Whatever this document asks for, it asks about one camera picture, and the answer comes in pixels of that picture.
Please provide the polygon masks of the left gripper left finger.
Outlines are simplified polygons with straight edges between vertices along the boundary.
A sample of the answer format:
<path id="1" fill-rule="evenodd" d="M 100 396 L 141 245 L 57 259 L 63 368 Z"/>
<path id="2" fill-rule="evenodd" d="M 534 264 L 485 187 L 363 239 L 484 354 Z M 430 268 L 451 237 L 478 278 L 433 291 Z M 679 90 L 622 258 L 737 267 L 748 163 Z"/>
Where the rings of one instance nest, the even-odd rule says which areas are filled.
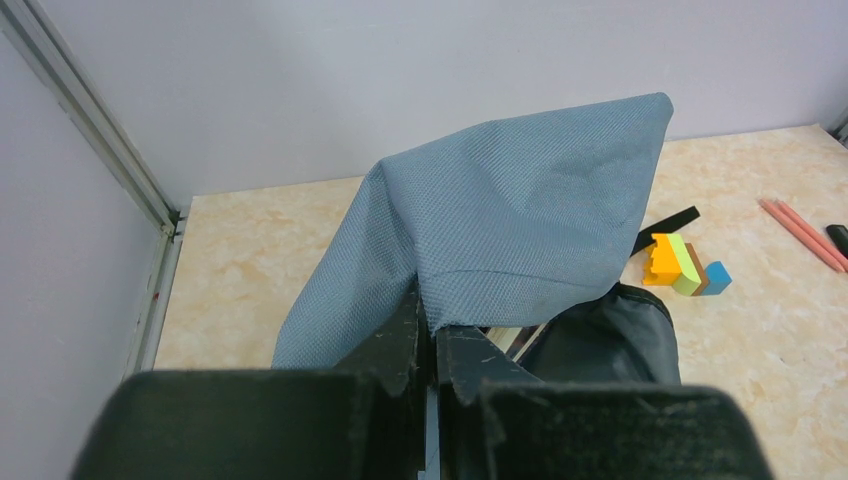
<path id="1" fill-rule="evenodd" d="M 75 479 L 414 479 L 426 465 L 418 288 L 336 365 L 165 370 L 124 381 Z"/>

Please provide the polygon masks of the blue cover Crusoe book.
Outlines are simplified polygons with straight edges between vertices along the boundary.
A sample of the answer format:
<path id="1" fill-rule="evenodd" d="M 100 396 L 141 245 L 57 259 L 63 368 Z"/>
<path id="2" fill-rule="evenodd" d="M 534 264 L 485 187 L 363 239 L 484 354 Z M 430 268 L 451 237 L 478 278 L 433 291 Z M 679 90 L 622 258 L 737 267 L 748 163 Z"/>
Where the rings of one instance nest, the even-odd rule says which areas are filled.
<path id="1" fill-rule="evenodd" d="M 510 360 L 518 363 L 537 342 L 546 328 L 547 324 L 524 328 L 486 327 L 484 334 Z"/>

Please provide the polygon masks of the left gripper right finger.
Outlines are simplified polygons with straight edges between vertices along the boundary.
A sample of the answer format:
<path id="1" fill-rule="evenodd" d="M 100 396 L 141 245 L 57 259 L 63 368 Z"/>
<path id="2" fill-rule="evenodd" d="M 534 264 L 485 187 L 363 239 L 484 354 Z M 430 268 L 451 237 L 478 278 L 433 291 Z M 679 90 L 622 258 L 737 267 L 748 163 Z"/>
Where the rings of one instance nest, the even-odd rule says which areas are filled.
<path id="1" fill-rule="evenodd" d="M 705 386 L 543 382 L 474 327 L 435 337 L 446 479 L 769 479 L 735 401 Z"/>

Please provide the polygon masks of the blue student backpack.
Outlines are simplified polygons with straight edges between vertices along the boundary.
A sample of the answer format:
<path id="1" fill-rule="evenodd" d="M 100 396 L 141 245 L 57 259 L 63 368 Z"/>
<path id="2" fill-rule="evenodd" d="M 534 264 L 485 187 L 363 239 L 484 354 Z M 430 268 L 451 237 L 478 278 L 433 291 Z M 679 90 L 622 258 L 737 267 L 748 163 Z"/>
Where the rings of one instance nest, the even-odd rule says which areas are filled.
<path id="1" fill-rule="evenodd" d="M 620 282 L 672 114 L 654 93 L 489 121 L 379 161 L 284 320 L 272 370 L 333 367 L 416 285 L 426 395 L 449 327 L 547 324 L 511 360 L 543 382 L 683 386 L 667 308 Z"/>

